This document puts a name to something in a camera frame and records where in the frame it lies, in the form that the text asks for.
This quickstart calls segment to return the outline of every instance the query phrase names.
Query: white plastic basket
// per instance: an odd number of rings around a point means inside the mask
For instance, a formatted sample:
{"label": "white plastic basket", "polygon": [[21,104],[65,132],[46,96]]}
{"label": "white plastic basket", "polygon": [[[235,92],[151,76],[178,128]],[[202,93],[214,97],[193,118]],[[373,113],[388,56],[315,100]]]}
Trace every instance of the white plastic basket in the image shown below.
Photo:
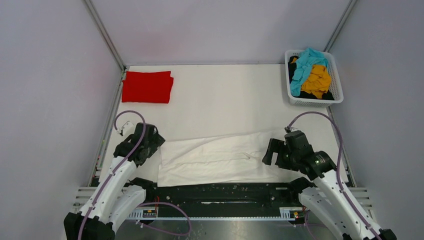
{"label": "white plastic basket", "polygon": [[287,83],[287,93],[290,100],[290,104],[300,105],[300,106],[309,106],[309,107],[318,107],[326,108],[331,104],[339,104],[343,101],[343,91],[342,85],[340,84],[339,73],[337,72],[336,62],[333,55],[328,52],[322,52],[325,58],[328,60],[328,74],[331,76],[331,84],[329,87],[334,100],[322,100],[322,99],[307,99],[307,98],[298,98],[292,96],[290,92],[290,80],[289,80],[289,59],[292,56],[299,56],[304,50],[287,50],[285,51],[285,79]]}

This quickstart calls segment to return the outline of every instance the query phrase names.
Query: red cloth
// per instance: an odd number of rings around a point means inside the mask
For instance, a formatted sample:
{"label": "red cloth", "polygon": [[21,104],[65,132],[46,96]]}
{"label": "red cloth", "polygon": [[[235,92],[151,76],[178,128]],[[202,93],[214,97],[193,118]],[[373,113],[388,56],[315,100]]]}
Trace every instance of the red cloth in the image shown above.
{"label": "red cloth", "polygon": [[173,84],[171,71],[127,71],[122,87],[122,102],[168,104]]}

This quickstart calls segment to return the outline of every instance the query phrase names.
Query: white cloth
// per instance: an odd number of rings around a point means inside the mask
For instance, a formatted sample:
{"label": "white cloth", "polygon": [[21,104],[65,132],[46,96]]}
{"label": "white cloth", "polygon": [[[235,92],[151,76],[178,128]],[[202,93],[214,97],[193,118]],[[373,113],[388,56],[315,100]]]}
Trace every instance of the white cloth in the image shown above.
{"label": "white cloth", "polygon": [[271,138],[284,140],[283,129],[247,135],[167,141],[160,149],[159,187],[225,183],[290,182],[300,172],[262,163]]}

